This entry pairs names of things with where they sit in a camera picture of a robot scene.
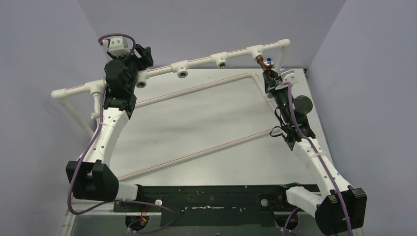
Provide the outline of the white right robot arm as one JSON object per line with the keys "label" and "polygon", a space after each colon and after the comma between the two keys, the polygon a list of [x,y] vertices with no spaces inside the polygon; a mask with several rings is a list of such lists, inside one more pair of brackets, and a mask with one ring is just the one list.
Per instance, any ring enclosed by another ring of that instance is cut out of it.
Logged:
{"label": "white right robot arm", "polygon": [[283,210],[295,206],[309,213],[326,236],[353,236],[364,224],[365,191],[345,180],[321,149],[307,117],[313,109],[312,100],[305,95],[294,97],[292,83],[276,72],[263,72],[263,80],[265,94],[276,103],[274,114],[284,141],[303,162],[320,192],[315,194],[297,183],[287,184],[276,197],[277,205]]}

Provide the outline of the white pipe frame with tees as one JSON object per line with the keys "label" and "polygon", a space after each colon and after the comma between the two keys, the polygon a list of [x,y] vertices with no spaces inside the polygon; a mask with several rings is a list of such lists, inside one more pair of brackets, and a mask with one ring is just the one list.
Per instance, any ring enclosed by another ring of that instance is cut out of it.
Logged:
{"label": "white pipe frame with tees", "polygon": [[131,118],[105,117],[116,146],[105,162],[143,185],[283,183],[297,162],[280,137],[262,70],[194,69],[152,77]]}

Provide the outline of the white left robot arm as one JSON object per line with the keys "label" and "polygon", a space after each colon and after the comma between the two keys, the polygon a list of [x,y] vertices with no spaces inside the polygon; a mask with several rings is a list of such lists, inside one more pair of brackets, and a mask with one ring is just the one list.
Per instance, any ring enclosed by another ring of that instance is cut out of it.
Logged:
{"label": "white left robot arm", "polygon": [[130,120],[137,97],[134,90],[139,72],[153,66],[150,47],[137,44],[134,53],[111,57],[105,65],[104,96],[100,101],[99,125],[78,161],[69,161],[66,174],[70,194],[76,199],[102,202],[126,201],[133,211],[146,204],[141,186],[118,180],[109,163],[121,131]]}

